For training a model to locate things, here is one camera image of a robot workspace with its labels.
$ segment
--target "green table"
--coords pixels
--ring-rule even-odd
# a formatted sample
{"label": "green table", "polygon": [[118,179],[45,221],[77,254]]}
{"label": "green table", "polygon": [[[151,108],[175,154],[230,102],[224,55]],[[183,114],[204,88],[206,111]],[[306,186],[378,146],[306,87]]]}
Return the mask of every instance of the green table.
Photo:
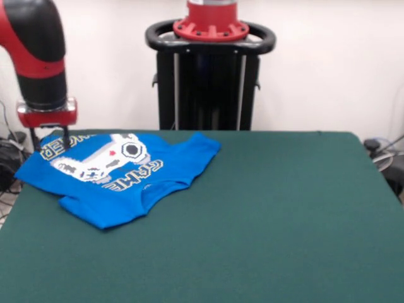
{"label": "green table", "polygon": [[191,189],[116,229],[25,186],[0,231],[0,301],[404,302],[403,209],[355,136],[206,134],[223,147]]}

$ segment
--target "game controller graphic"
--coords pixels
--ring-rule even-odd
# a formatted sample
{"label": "game controller graphic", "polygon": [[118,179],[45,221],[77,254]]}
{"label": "game controller graphic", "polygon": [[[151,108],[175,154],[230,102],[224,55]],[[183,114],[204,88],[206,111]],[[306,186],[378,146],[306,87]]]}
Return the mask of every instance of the game controller graphic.
{"label": "game controller graphic", "polygon": [[84,161],[59,157],[50,164],[57,170],[83,182],[107,183],[109,175],[129,162],[143,165],[150,162],[146,146],[134,134],[112,134],[107,143]]}

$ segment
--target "red joint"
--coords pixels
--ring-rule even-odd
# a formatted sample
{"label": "red joint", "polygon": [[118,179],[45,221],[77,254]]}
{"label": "red joint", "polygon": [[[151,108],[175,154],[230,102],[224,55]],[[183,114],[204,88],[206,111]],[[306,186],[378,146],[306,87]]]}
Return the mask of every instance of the red joint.
{"label": "red joint", "polygon": [[78,111],[77,101],[71,99],[65,109],[54,112],[35,112],[29,110],[25,103],[17,105],[17,114],[25,128],[40,128],[44,126],[68,126],[76,124]]}
{"label": "red joint", "polygon": [[237,19],[237,3],[200,5],[188,2],[189,16],[174,23],[174,32],[185,39],[204,42],[242,40],[249,26]]}

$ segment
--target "white wall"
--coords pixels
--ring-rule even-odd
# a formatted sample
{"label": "white wall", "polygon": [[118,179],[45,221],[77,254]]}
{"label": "white wall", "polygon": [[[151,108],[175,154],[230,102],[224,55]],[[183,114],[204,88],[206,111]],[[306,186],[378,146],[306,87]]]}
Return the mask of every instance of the white wall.
{"label": "white wall", "polygon": [[[185,12],[185,0],[55,0],[68,54],[74,128],[157,129],[152,23]],[[253,129],[347,130],[362,138],[404,131],[404,1],[240,0],[240,18],[270,27],[276,50],[262,57]],[[13,129],[20,96],[0,52],[0,98]]]}

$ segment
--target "t-shirt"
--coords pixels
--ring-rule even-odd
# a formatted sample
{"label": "t-shirt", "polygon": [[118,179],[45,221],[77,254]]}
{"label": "t-shirt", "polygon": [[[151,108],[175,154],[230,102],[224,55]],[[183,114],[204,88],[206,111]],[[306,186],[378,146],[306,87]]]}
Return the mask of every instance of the t-shirt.
{"label": "t-shirt", "polygon": [[100,229],[145,216],[163,197],[188,188],[218,153],[220,143],[201,133],[170,145],[152,134],[48,136],[16,173]]}

